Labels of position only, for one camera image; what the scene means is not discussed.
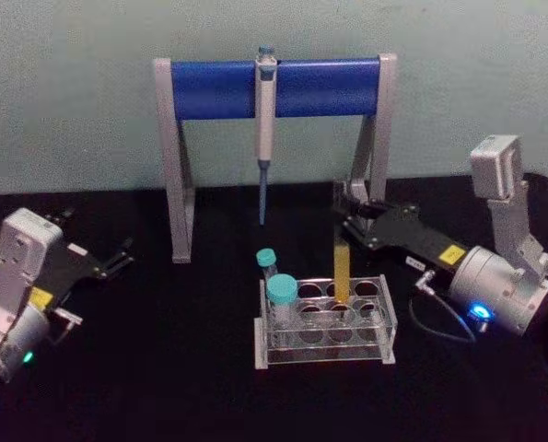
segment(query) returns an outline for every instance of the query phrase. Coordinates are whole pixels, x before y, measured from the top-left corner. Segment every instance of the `black table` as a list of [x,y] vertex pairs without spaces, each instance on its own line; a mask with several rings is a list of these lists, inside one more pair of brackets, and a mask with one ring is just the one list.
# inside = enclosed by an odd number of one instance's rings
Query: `black table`
[[[530,183],[531,231],[548,250],[548,179]],[[137,259],[114,281],[74,290],[67,308],[84,324],[63,345],[39,347],[0,392],[0,441],[547,441],[548,371],[537,346],[496,326],[476,345],[424,334],[406,311],[418,273],[357,250],[353,275],[387,276],[396,365],[254,370],[254,254],[271,246],[280,270],[332,277],[331,199],[330,183],[271,186],[259,228],[255,188],[201,189],[192,263],[174,265],[163,191],[0,196],[0,223],[20,206],[45,214],[70,205],[67,238],[105,258],[132,236]],[[430,226],[493,248],[468,177],[390,180],[388,199],[419,203]]]

